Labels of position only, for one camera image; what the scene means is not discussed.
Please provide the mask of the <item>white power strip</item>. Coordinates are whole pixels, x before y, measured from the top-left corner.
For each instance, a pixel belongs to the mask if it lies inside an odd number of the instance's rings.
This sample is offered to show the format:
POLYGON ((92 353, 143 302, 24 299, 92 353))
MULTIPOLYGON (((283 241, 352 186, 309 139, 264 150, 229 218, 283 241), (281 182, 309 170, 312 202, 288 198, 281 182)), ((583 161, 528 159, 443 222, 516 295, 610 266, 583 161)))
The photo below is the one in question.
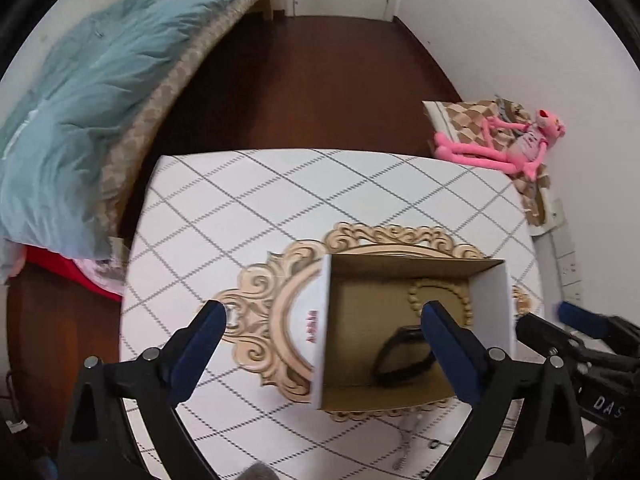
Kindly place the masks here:
POLYGON ((551 309, 560 301, 584 305, 582 271, 562 200, 556 198, 548 214, 550 228, 533 238, 544 305, 551 309))

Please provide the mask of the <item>black watch band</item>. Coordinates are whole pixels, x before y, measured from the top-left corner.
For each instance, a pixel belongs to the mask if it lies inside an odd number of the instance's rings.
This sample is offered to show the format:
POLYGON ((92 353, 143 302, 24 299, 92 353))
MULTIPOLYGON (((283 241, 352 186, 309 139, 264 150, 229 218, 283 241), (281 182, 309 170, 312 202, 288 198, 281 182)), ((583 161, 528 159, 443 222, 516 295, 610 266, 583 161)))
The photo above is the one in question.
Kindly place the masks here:
POLYGON ((372 382, 381 388, 396 388, 431 370, 436 358, 419 325, 402 326, 388 338, 376 355, 372 382))

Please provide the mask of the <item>white cardboard box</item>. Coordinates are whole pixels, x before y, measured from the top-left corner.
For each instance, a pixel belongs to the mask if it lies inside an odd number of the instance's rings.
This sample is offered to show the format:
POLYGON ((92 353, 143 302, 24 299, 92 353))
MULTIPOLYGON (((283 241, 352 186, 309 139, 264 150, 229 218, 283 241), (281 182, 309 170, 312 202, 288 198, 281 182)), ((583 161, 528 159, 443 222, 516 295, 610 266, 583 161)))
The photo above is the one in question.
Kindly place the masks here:
POLYGON ((503 260, 335 254, 322 260, 314 298, 311 403, 318 410, 400 411, 454 396, 451 377, 471 369, 436 316, 422 312, 430 301, 484 348, 516 353, 503 260))

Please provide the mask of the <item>red bed sheet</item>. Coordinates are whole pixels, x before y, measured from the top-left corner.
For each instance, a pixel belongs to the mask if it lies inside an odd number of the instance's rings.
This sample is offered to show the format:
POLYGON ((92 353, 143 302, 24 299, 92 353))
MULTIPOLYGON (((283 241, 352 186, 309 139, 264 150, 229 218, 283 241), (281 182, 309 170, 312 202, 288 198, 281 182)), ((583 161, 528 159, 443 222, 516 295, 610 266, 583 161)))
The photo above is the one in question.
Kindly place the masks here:
POLYGON ((103 286, 96 284, 93 280, 90 280, 72 260, 64 258, 54 252, 48 252, 47 249, 27 246, 26 261, 40 266, 40 268, 57 276, 62 276, 62 278, 66 278, 66 280, 75 282, 83 288, 90 290, 90 292, 114 301, 122 300, 121 292, 110 292, 103 286))

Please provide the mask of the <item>brown checkered cushion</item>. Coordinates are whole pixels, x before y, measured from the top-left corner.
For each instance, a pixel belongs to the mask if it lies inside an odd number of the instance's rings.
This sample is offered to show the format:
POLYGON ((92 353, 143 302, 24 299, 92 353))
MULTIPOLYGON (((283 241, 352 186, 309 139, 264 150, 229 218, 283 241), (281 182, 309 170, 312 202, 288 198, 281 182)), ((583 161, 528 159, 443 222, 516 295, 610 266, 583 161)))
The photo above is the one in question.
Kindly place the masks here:
MULTIPOLYGON (((424 114, 430 120, 433 129, 446 136, 448 141, 480 146, 490 145, 497 151, 505 152, 521 135, 518 130, 497 128, 491 130, 491 144, 483 136, 482 119, 499 117, 506 122, 526 124, 532 120, 529 112, 520 103, 503 98, 472 102, 424 101, 424 114)), ((546 166, 537 170, 537 181, 530 182, 519 174, 512 177, 514 186, 521 195, 528 222, 529 232, 533 236, 544 234, 551 221, 548 219, 553 203, 551 180, 546 166)))

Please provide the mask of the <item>teal duvet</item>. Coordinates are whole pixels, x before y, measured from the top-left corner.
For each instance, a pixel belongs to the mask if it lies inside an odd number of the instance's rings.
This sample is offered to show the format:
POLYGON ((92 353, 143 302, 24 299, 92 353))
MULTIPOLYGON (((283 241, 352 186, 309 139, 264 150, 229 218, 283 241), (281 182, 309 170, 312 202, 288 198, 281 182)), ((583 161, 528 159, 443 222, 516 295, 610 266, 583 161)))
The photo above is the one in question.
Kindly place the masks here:
POLYGON ((25 246, 106 260, 98 216, 107 153, 195 29, 231 0, 107 0, 25 64, 1 125, 1 255, 25 246))

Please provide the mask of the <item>patterned mattress bed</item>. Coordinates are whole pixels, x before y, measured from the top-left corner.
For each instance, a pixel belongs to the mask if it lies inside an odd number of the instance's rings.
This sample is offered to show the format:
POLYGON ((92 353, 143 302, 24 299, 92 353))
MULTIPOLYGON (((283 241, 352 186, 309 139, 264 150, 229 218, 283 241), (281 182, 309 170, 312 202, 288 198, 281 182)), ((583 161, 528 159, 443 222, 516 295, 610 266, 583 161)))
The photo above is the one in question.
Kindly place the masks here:
POLYGON ((142 162, 175 100, 190 82, 213 47, 260 0, 231 0, 189 36, 177 61, 142 103, 134 120, 107 153, 101 171, 98 216, 108 235, 118 234, 127 202, 140 174, 142 162))

